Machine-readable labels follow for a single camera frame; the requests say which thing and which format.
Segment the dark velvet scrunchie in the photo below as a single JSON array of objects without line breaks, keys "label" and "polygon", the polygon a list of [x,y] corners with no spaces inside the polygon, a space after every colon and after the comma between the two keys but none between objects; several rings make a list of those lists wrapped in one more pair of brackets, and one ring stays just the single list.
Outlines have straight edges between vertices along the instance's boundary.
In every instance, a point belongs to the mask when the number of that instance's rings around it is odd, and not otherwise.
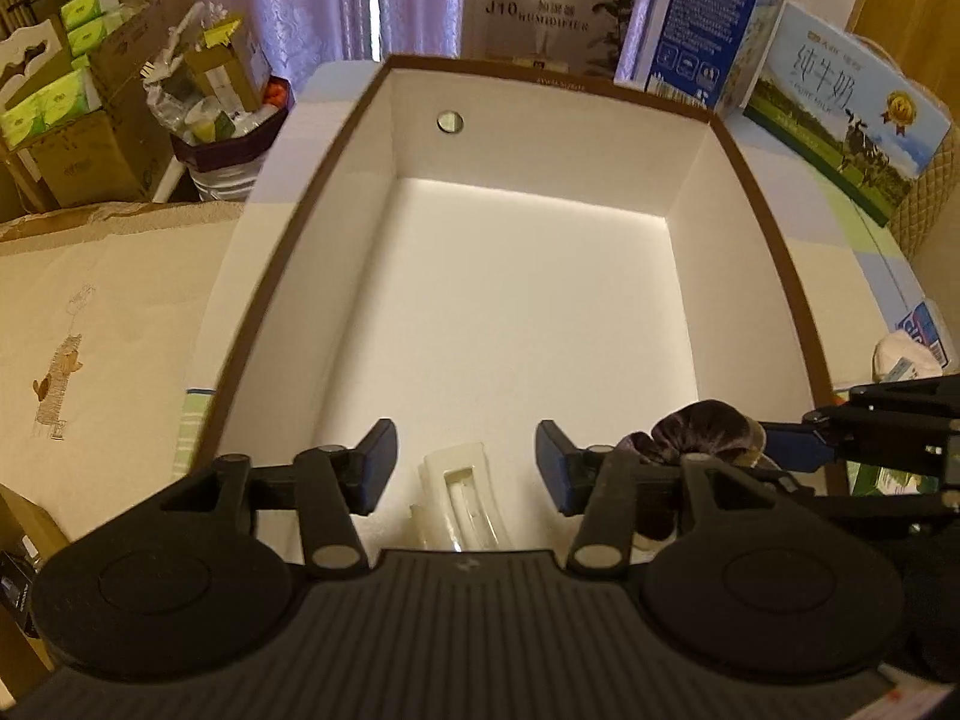
[{"label": "dark velvet scrunchie", "polygon": [[[754,418],[719,400],[701,400],[684,406],[656,422],[651,433],[628,434],[615,449],[636,455],[641,465],[680,466],[684,455],[704,454],[727,465],[761,466],[765,463],[766,434]],[[636,548],[648,541],[665,541],[675,530],[683,504],[682,486],[654,489],[643,486],[636,507]]]}]

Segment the cream plastic tray piece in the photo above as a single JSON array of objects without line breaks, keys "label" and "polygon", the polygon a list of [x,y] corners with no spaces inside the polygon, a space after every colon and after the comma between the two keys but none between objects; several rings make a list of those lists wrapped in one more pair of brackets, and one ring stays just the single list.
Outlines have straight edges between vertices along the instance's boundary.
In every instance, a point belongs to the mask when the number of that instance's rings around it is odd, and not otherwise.
[{"label": "cream plastic tray piece", "polygon": [[410,507],[410,520],[420,548],[456,553],[511,550],[480,442],[428,454],[418,474],[421,499]]}]

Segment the blue toothpick plastic box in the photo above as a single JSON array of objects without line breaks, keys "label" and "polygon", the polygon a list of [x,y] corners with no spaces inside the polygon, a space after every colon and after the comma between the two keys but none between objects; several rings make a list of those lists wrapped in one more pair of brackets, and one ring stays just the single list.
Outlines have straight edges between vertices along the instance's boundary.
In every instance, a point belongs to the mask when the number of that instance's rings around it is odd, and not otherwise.
[{"label": "blue toothpick plastic box", "polygon": [[916,343],[926,346],[939,362],[942,371],[958,371],[958,348],[953,343],[944,317],[940,314],[939,305],[932,299],[918,302],[896,322],[895,328],[907,332]]}]

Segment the large brown white storage box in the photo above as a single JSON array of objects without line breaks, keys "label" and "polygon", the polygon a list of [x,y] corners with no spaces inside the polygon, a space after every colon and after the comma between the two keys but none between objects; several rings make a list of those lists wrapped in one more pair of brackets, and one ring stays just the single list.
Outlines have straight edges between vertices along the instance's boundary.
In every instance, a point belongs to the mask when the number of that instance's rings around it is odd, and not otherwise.
[{"label": "large brown white storage box", "polygon": [[550,71],[396,55],[343,119],[298,106],[224,257],[197,465],[281,465],[381,418],[370,551],[420,463],[482,445],[519,550],[564,553],[535,427],[615,444],[704,398],[793,421],[833,398],[771,206],[716,115]]}]

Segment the beige embroidered bedding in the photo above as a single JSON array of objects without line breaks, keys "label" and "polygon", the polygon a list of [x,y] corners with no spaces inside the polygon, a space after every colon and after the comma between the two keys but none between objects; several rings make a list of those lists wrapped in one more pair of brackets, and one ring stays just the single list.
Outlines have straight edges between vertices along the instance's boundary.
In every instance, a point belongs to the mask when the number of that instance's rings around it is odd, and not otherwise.
[{"label": "beige embroidered bedding", "polygon": [[2,481],[76,539],[172,478],[237,203],[106,203],[2,227]]}]

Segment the milk carton box with cow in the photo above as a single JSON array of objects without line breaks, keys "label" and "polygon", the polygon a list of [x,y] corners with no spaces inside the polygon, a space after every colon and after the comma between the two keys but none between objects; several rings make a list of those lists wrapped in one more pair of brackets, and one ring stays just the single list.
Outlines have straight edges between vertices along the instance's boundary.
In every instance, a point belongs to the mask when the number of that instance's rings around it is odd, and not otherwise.
[{"label": "milk carton box with cow", "polygon": [[889,224],[950,130],[949,116],[847,32],[782,10],[745,115]]}]

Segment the dark red trash bin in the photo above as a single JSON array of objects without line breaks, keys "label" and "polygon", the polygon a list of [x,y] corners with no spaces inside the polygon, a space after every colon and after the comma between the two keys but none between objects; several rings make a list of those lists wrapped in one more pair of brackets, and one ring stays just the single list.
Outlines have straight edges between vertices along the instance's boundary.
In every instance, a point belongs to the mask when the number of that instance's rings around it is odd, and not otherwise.
[{"label": "dark red trash bin", "polygon": [[293,105],[245,16],[197,2],[145,65],[151,114],[204,200],[245,200]]}]

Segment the cardboard box with tissues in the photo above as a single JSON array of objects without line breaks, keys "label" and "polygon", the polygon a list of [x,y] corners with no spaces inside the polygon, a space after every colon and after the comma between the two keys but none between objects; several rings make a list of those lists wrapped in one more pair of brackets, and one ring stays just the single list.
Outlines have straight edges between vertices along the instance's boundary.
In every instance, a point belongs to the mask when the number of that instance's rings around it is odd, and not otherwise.
[{"label": "cardboard box with tissues", "polygon": [[71,70],[2,110],[2,161],[37,210],[146,202],[172,160],[143,71],[164,43],[148,0],[68,0]]}]

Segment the blue tall carton box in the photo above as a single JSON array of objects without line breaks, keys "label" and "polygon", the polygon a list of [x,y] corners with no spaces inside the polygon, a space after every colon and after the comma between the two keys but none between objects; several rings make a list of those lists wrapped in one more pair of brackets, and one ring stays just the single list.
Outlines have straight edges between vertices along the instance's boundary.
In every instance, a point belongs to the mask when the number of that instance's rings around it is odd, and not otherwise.
[{"label": "blue tall carton box", "polygon": [[652,0],[635,70],[647,93],[719,115],[754,91],[786,0]]}]

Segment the white J10 humidifier box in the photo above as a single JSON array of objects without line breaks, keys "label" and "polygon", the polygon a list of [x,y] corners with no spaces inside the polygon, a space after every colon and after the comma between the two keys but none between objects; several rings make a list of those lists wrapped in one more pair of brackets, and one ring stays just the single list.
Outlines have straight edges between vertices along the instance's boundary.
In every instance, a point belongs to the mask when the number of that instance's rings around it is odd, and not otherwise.
[{"label": "white J10 humidifier box", "polygon": [[462,0],[459,55],[612,80],[636,0]]}]

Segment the white cutout cardboard panel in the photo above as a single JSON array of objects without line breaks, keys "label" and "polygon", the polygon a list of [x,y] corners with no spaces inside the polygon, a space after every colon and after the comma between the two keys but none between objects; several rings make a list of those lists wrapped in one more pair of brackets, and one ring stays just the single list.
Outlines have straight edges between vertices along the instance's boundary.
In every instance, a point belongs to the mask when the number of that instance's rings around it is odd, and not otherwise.
[{"label": "white cutout cardboard panel", "polygon": [[67,33],[57,16],[18,28],[2,41],[0,106],[9,110],[71,70]]}]

